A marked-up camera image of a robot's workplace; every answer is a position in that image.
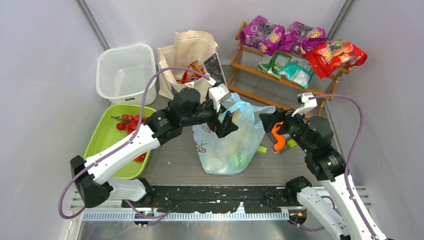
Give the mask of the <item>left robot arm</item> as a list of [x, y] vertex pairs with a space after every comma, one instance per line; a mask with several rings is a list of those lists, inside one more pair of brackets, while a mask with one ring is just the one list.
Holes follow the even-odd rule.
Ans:
[[148, 207], [153, 191], [144, 178], [114, 178], [115, 172], [153, 149], [180, 136], [184, 127], [207, 124], [218, 138], [238, 130], [232, 113], [220, 118], [222, 103], [231, 96], [224, 84], [209, 88], [206, 100], [200, 93], [184, 88], [167, 104], [155, 111], [130, 135], [88, 158], [77, 155], [70, 161], [73, 181], [86, 208], [94, 208], [107, 200], [128, 200]]

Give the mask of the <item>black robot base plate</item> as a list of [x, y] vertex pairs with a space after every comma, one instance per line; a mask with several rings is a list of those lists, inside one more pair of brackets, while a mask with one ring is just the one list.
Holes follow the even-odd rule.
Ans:
[[243, 206], [247, 214], [279, 213], [299, 207], [278, 186], [156, 185], [147, 202], [132, 202], [136, 208], [156, 208], [160, 213], [234, 213]]

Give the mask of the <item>blue plastic grocery bag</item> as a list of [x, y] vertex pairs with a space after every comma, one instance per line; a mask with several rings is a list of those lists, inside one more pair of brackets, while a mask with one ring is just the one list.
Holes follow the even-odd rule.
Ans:
[[265, 131], [260, 114], [273, 113], [275, 106], [256, 106], [232, 93], [223, 106], [232, 113], [238, 130], [218, 138], [207, 124], [192, 127], [193, 139], [203, 170], [213, 175], [235, 175], [247, 168]]

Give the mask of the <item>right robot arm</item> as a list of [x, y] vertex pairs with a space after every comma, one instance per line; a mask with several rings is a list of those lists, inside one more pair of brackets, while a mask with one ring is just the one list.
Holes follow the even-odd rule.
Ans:
[[303, 115], [282, 108], [273, 113], [261, 113], [259, 118], [266, 133], [280, 124], [276, 135], [289, 135], [305, 152], [308, 170], [329, 193], [337, 210], [323, 201], [304, 176], [286, 183], [288, 203], [306, 207], [335, 240], [387, 239], [358, 196], [347, 162], [332, 146], [334, 133], [326, 118], [305, 119]]

